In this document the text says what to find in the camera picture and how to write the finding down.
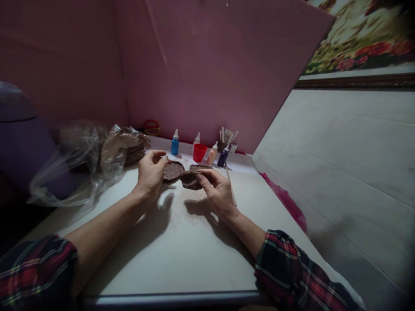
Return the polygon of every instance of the red scissors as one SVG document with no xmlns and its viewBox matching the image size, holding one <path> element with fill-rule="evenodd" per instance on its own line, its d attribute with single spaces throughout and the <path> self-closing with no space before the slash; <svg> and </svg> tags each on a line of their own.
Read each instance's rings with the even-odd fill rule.
<svg viewBox="0 0 415 311">
<path fill-rule="evenodd" d="M 151 136 L 159 136 L 161 133 L 160 125 L 156 120 L 149 119 L 144 122 L 143 127 L 139 128 L 138 131 L 143 132 Z"/>
</svg>

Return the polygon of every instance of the right hand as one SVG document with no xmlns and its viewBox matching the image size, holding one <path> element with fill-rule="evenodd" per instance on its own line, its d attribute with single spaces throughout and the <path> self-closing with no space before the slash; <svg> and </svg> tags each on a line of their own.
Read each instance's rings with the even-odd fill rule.
<svg viewBox="0 0 415 311">
<path fill-rule="evenodd" d="M 213 169 L 198 172 L 201 174 L 196 175 L 196 178 L 212 203 L 215 214 L 224 222 L 234 221 L 240 212 L 233 203 L 229 179 Z"/>
</svg>

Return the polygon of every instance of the painting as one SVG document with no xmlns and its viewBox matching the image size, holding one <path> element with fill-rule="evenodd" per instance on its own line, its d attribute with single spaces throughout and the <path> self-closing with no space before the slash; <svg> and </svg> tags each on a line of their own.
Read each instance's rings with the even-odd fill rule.
<svg viewBox="0 0 415 311">
<path fill-rule="evenodd" d="M 302 79 L 348 77 L 350 80 L 350 77 L 368 76 L 371 72 L 405 73 L 404 80 L 413 79 L 415 19 L 412 2 L 308 0 L 308 4 L 334 15 L 335 21 L 307 64 Z"/>
</svg>

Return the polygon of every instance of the left hand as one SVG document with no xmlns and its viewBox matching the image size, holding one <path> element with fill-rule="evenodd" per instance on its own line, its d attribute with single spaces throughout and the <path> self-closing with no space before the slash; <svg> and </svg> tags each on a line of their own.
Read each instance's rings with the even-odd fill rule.
<svg viewBox="0 0 415 311">
<path fill-rule="evenodd" d="M 131 193 L 144 197 L 148 203 L 157 199 L 164 168 L 171 163 L 162 159 L 163 155 L 166 155 L 164 151 L 151 150 L 138 163 L 138 183 Z"/>
</svg>

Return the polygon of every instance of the hand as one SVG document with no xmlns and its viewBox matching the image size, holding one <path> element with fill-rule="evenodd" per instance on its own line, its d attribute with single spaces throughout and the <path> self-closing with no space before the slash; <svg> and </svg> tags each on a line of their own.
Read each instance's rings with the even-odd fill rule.
<svg viewBox="0 0 415 311">
<path fill-rule="evenodd" d="M 157 199 L 163 181 L 163 171 L 171 160 L 162 158 L 164 151 L 151 150 L 138 163 L 138 182 L 132 194 L 144 197 L 148 203 Z"/>
<path fill-rule="evenodd" d="M 229 179 L 213 169 L 203 169 L 198 172 L 201 174 L 196 178 L 213 204 L 213 211 L 225 223 L 234 221 L 240 212 L 233 203 Z"/>
</svg>

